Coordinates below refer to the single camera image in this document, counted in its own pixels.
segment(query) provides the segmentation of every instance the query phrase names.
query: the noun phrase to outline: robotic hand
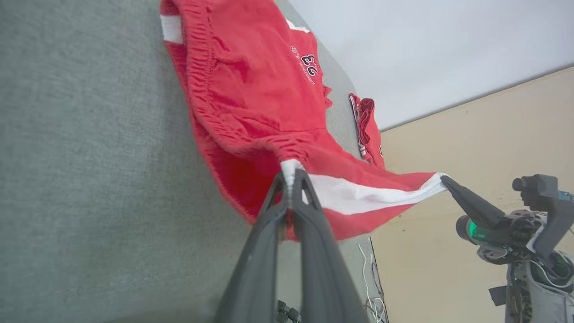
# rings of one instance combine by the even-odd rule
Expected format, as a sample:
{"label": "robotic hand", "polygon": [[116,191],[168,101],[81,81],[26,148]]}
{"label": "robotic hand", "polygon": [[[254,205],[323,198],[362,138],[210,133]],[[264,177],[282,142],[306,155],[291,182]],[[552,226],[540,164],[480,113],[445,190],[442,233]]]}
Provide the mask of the robotic hand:
{"label": "robotic hand", "polygon": [[442,181],[467,213],[456,222],[458,235],[478,245],[484,261],[508,265],[508,285],[490,289],[495,305],[506,304],[505,322],[573,323],[574,259],[554,249],[574,223],[573,196],[552,176],[517,178],[513,189],[530,210],[507,215],[451,178]]}

